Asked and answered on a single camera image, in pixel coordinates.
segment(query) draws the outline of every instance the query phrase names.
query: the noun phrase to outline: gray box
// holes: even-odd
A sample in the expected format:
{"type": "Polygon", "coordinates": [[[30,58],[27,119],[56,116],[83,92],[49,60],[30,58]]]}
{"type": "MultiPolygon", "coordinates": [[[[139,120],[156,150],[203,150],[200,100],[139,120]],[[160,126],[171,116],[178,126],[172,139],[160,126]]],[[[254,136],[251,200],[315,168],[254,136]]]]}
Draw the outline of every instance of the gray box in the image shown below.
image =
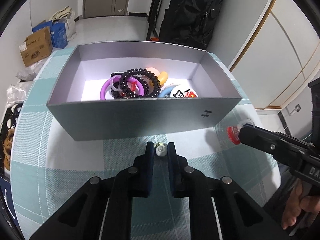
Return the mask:
{"type": "Polygon", "coordinates": [[[127,138],[213,127],[241,100],[226,73],[204,50],[151,41],[78,45],[60,72],[47,107],[76,141],[127,138]],[[154,67],[167,84],[190,85],[199,98],[100,101],[115,71],[154,67]]]}

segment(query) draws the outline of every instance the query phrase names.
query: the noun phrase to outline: human hand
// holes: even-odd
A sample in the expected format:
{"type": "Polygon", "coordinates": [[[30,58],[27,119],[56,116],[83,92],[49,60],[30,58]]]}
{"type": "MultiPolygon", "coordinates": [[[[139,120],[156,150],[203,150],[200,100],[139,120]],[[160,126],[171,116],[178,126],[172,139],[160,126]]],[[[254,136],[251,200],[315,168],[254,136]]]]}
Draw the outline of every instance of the human hand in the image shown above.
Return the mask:
{"type": "Polygon", "coordinates": [[[320,212],[320,196],[305,196],[301,199],[302,192],[302,182],[298,179],[296,186],[288,198],[282,215],[281,226],[284,230],[292,227],[297,222],[297,217],[301,214],[301,210],[310,212],[310,216],[308,216],[306,221],[307,227],[311,226],[320,212]]]}

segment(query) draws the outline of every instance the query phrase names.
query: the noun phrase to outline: table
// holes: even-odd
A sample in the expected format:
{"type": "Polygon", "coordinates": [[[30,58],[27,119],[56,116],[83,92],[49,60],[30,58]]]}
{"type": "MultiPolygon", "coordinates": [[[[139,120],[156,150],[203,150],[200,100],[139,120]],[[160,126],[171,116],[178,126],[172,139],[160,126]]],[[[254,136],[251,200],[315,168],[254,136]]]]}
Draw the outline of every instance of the table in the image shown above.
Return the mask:
{"type": "MultiPolygon", "coordinates": [[[[172,134],[101,141],[74,141],[46,107],[64,63],[74,48],[53,52],[34,81],[18,120],[11,161],[14,208],[26,239],[92,176],[115,176],[144,153],[146,142],[174,142],[177,153],[206,176],[230,176],[261,206],[280,185],[271,155],[234,145],[228,126],[245,118],[262,126],[238,82],[214,55],[243,99],[215,127],[172,134]]],[[[92,125],[99,117],[92,117],[92,125]]],[[[188,199],[171,197],[166,158],[155,158],[151,195],[135,198],[132,239],[190,239],[188,199]]]]}

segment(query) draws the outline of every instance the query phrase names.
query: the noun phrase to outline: white tile floor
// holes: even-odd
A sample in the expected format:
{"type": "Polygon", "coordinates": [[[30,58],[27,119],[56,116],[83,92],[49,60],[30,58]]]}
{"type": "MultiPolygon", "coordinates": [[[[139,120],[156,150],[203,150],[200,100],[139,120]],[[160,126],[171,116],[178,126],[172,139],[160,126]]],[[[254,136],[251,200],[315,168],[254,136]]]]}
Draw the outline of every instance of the white tile floor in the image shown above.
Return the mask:
{"type": "Polygon", "coordinates": [[[111,16],[82,19],[76,22],[76,36],[67,48],[97,41],[145,41],[148,31],[145,17],[111,16]]]}
{"type": "Polygon", "coordinates": [[[264,129],[272,132],[285,133],[280,118],[277,114],[259,114],[264,129]]]}

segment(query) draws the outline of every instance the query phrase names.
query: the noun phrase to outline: purple ring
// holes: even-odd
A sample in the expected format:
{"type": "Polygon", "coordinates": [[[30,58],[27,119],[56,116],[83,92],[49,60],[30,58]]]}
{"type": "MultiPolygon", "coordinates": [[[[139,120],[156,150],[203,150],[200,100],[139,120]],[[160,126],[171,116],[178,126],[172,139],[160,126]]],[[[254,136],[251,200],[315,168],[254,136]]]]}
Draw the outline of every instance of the purple ring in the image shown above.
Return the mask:
{"type": "MultiPolygon", "coordinates": [[[[100,100],[106,100],[106,90],[107,88],[110,86],[111,81],[117,82],[120,80],[121,75],[115,75],[112,78],[109,78],[102,86],[101,90],[100,90],[100,100]]],[[[144,88],[142,86],[142,84],[135,79],[134,77],[130,77],[128,78],[128,82],[133,83],[136,82],[138,89],[139,89],[139,95],[143,96],[144,95],[144,88]]]]}

